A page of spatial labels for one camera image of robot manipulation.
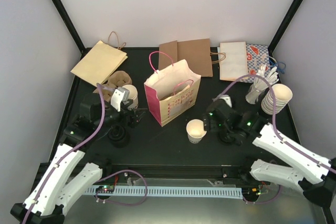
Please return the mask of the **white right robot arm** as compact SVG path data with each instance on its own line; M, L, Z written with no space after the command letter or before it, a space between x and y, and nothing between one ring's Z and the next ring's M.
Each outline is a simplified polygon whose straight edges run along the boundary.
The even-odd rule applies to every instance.
M249 158L238 171L239 179L250 184L267 181L301 193L311 203L328 208L335 197L335 159L328 159L304 148L280 133L268 119L257 113L235 111L227 98L208 106L203 114L204 130L215 132L222 142L252 145L270 152L286 166Z

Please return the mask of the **cake print paper bag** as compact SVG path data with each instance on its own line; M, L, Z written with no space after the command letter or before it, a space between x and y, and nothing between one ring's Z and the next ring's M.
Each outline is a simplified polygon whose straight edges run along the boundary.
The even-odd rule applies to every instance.
M153 54L149 54L149 63L154 73L144 83L145 95L149 111L165 126L195 104L201 76L184 59L158 70L152 65Z

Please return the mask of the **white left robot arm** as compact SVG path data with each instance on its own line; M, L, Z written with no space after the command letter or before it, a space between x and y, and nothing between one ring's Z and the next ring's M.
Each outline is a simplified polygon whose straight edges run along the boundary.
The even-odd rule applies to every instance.
M54 159L39 183L23 203L13 205L11 215L20 223L63 223L88 187L112 177L111 160L101 154L93 154L83 169L70 177L92 143L107 136L117 146L122 145L128 141L126 128L137 126L145 112L125 108L117 111L98 102L81 105L64 129Z

